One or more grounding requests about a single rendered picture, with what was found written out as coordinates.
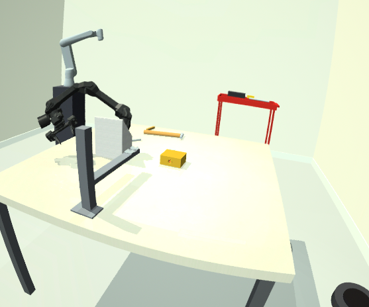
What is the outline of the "hammer with orange handle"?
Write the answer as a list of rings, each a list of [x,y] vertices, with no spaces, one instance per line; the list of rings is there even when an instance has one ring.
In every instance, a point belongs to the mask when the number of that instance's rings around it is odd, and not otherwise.
[[[144,134],[153,134],[153,135],[159,135],[159,136],[171,136],[171,137],[177,137],[182,139],[184,136],[184,133],[178,134],[178,133],[172,133],[172,132],[161,132],[161,131],[154,131],[154,130],[144,130]]]

